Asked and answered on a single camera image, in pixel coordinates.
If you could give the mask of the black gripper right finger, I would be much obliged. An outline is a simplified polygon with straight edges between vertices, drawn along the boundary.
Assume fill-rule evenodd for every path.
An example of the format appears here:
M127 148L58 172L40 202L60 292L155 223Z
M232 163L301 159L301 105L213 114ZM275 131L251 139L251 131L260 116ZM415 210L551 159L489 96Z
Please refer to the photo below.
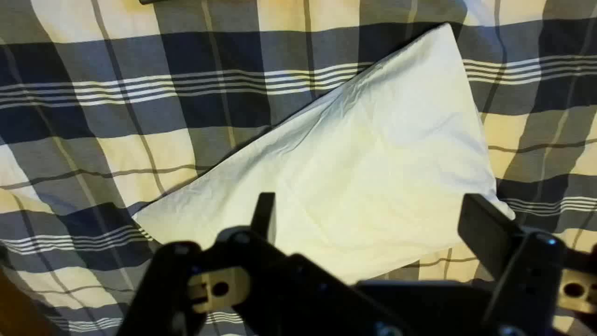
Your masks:
M480 195L467 195L458 228L495 279L482 325L497 336L553 336L566 245L523 230Z

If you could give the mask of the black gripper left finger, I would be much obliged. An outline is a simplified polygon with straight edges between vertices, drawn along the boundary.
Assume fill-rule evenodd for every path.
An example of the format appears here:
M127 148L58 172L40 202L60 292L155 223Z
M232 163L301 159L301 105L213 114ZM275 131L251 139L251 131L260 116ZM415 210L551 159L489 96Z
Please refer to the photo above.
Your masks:
M277 336L264 299L273 193L258 197L249 226L223 230L211 249L163 245L131 303L118 336L196 336L215 310L236 310L256 336Z

